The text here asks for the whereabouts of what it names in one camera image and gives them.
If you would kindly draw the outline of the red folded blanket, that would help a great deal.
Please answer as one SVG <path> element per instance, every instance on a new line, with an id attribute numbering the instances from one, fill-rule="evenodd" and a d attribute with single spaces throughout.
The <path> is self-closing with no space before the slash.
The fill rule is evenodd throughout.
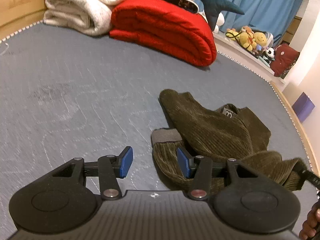
<path id="1" fill-rule="evenodd" d="M 196 67 L 217 56 L 213 33 L 200 14 L 164 0 L 126 0 L 112 11 L 111 38 L 159 50 Z"/>

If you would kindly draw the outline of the white plush toy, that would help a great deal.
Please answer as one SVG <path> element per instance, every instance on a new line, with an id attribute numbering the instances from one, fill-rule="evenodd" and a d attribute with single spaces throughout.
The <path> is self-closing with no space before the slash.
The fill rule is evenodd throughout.
<path id="1" fill-rule="evenodd" d="M 218 33 L 219 32 L 219 28 L 224 25 L 225 23 L 225 18 L 224 18 L 224 15 L 223 13 L 219 13 L 218 15 L 218 18 L 217 18 L 217 22 L 216 22 L 216 26 L 215 26 L 215 29 L 214 29 L 214 33 Z"/>

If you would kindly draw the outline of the olive corduroy pants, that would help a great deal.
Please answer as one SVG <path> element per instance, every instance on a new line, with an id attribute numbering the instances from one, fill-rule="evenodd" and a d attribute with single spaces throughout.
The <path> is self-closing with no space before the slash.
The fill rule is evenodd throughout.
<path id="1" fill-rule="evenodd" d="M 294 168 L 306 168 L 305 163 L 300 158 L 284 160 L 277 151 L 269 151 L 271 131 L 249 108 L 228 103 L 212 111 L 189 92 L 172 89 L 161 91 L 159 101 L 170 128 L 153 130 L 152 155 L 165 177 L 178 187 L 187 190 L 192 182 L 178 165 L 180 147 L 214 162 L 235 158 L 290 191 L 302 189 L 304 179 Z"/>

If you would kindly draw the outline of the panda plush toy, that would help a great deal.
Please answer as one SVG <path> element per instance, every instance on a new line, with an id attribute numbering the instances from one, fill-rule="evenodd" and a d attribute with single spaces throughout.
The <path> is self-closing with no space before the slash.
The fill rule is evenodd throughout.
<path id="1" fill-rule="evenodd" d="M 272 61 L 274 61 L 275 54 L 276 54 L 275 50 L 274 50 L 272 47 L 270 47 L 270 48 L 268 48 L 267 50 L 265 50 L 265 51 L 263 52 L 263 59 L 264 59 L 268 64 L 270 64 Z"/>

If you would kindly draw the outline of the yellow plush toy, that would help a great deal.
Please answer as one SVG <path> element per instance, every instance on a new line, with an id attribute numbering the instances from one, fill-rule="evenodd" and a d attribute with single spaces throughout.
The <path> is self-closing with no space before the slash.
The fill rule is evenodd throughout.
<path id="1" fill-rule="evenodd" d="M 267 45 L 266 35 L 262 32 L 254 32 L 247 25 L 241 27 L 239 31 L 227 29 L 225 36 L 250 53 L 258 53 Z"/>

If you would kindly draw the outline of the cream folded blanket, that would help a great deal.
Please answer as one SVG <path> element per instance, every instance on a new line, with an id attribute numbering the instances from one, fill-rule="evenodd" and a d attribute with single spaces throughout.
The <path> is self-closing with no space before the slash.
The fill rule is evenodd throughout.
<path id="1" fill-rule="evenodd" d="M 45 0 L 43 22 L 100 36 L 112 28 L 112 10 L 126 0 Z"/>

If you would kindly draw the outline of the grey quilted mattress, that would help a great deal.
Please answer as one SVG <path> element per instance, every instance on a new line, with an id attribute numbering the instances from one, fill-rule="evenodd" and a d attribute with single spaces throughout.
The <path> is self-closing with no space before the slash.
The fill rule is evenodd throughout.
<path id="1" fill-rule="evenodd" d="M 11 196 L 74 157 L 134 150 L 122 190 L 167 190 L 152 159 L 151 132 L 168 127 L 164 89 L 189 92 L 205 108 L 250 108 L 271 131 L 268 149 L 307 154 L 272 87 L 218 55 L 208 68 L 107 36 L 37 24 L 1 44 L 1 239 L 16 230 Z"/>

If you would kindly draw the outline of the blue curtain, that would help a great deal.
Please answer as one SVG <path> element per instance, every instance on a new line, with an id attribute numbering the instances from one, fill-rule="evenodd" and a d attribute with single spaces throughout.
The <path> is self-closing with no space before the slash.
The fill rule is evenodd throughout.
<path id="1" fill-rule="evenodd" d="M 268 31 L 273 34 L 274 44 L 281 41 L 303 0 L 228 0 L 239 6 L 244 15 L 223 12 L 225 23 L 219 30 L 247 25 L 253 30 Z"/>

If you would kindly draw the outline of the purple box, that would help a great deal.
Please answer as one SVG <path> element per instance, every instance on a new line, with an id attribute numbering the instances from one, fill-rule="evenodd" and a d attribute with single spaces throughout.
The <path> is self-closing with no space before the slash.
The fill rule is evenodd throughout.
<path id="1" fill-rule="evenodd" d="M 310 97 L 304 92 L 298 97 L 298 99 L 292 105 L 292 109 L 294 110 L 296 116 L 298 117 L 301 123 L 303 123 L 307 119 L 307 117 L 311 114 L 314 108 L 315 104 L 312 102 Z"/>

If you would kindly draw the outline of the blue shark plush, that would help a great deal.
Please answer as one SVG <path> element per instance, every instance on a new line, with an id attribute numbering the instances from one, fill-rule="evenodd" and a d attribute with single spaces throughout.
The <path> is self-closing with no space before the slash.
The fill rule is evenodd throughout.
<path id="1" fill-rule="evenodd" d="M 215 30 L 217 19 L 222 11 L 244 15 L 245 12 L 233 2 L 228 0 L 200 0 L 204 6 L 204 13 L 212 31 Z"/>

